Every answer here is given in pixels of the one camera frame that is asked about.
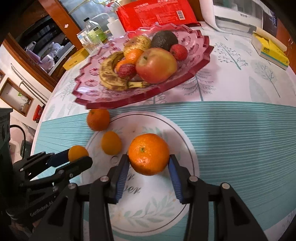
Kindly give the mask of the small kumquat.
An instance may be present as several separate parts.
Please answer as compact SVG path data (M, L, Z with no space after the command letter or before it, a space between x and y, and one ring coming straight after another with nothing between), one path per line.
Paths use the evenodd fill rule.
M113 131L106 132L101 139L101 148L107 155L117 155L122 150L122 141Z
M75 146L72 146L68 151L69 162L75 162L76 160L82 157L88 157L88 156L89 156L89 153L83 146L75 145Z

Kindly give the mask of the mandarin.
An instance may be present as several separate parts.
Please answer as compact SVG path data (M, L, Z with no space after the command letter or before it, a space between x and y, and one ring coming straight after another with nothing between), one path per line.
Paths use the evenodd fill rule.
M129 64L129 61L126 60L126 59L122 59L122 60L120 60L120 61L117 63L117 65L116 65L116 67L115 67L114 70L115 70L116 72L119 72L119 69L120 69L120 67L121 67L123 64Z
M110 123L110 114L107 109L91 109L87 116L87 124L93 131L106 130Z
M128 148L130 165L139 174L152 176L162 172L170 158L168 144L154 133L137 136Z
M125 56L125 59L126 59L127 63L135 65L137 60L143 54L143 52L144 51L141 50L141 49L132 49L131 51L129 51Z

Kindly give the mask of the overripe spotted banana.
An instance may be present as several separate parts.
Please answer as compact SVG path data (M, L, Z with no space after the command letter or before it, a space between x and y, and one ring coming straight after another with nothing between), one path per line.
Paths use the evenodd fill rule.
M114 70L117 63L123 59L123 52L117 51L105 58L99 68L101 84L107 89L114 91L124 91L131 88L146 88L150 86L146 81L132 81L120 78Z

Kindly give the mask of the red hawthorn fruit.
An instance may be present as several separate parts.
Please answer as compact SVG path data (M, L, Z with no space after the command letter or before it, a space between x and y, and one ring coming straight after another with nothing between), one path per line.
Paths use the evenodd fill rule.
M134 64L123 64L120 66L117 74L120 78L131 80L136 76L137 71Z
M174 44L170 48L170 53L177 61L184 61L188 56L188 50L181 44Z

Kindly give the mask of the red apple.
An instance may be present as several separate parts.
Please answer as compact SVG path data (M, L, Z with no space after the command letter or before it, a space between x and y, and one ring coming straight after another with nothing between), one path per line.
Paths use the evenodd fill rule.
M178 64L169 51L162 48L149 48L137 60L135 68L143 81L158 84L174 75Z

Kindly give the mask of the yellow speckled pear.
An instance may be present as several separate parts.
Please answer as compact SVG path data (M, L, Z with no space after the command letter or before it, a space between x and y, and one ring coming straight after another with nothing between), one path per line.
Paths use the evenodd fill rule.
M135 49L145 51L151 47L151 42L151 39L144 35L132 37L124 44L123 54L126 56L129 52Z

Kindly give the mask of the dark avocado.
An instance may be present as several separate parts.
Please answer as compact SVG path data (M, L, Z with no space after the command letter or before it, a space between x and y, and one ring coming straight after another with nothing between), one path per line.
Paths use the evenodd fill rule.
M151 48L162 48L170 51L171 47L178 44L176 35L168 30L158 31L152 38Z

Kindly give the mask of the red lidded dark jar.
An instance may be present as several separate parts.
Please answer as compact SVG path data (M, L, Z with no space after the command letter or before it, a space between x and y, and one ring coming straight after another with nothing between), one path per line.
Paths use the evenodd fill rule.
M44 108L45 108L45 105L43 105L43 106L41 106L39 104L37 105L34 115L33 115L34 122L38 123L40 121Z

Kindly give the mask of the pink glass fruit bowl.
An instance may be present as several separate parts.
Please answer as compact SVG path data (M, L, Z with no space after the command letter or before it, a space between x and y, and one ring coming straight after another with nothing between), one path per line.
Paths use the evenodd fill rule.
M75 101L87 109L112 109L147 100L194 77L212 51L208 36L184 25L129 31L80 69Z

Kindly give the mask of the tree print tablecloth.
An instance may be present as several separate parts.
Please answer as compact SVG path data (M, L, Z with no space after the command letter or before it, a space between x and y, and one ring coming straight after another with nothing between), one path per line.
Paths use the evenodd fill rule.
M180 165L207 183L229 183L268 240L279 240L295 217L295 72L259 57L249 39L203 24L214 46L211 62L185 83L142 102L110 110L110 130L126 152L142 133L170 146ZM88 184L116 165L103 133L86 123L88 110L71 94L79 68L67 71L45 108L32 152L85 146L92 167L71 181ZM176 199L167 168L143 176L131 168L123 197L111 205L115 240L183 240L188 205Z

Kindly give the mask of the yellow flat box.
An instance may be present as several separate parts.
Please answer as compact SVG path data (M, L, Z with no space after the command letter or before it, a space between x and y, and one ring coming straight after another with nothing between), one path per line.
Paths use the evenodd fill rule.
M82 48L74 53L63 65L65 70L70 70L89 56L87 49Z

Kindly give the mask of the clear drinking glass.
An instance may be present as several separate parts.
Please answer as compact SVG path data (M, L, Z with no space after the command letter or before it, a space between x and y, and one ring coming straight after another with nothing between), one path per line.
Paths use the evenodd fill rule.
M89 54L96 53L101 46L100 43L92 42L92 40L87 35L82 37L81 42L83 47L87 50Z

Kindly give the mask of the small white blue carton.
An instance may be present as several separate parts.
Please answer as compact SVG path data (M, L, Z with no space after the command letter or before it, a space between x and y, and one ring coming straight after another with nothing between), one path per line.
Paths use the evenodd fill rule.
M85 36L86 36L85 30L83 30L77 34L77 38L83 46L87 45L87 41L85 40Z

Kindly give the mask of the clear plastic bottle green label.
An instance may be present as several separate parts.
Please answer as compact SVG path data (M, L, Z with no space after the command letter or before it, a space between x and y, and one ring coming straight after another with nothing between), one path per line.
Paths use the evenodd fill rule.
M101 45L107 42L107 36L97 22L90 20L90 18L85 18L84 22L88 38L93 44Z

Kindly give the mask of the red snack package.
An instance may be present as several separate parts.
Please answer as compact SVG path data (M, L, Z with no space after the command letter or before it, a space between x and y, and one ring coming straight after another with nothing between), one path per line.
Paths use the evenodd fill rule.
M116 11L126 31L153 25L199 26L188 1L134 1Z

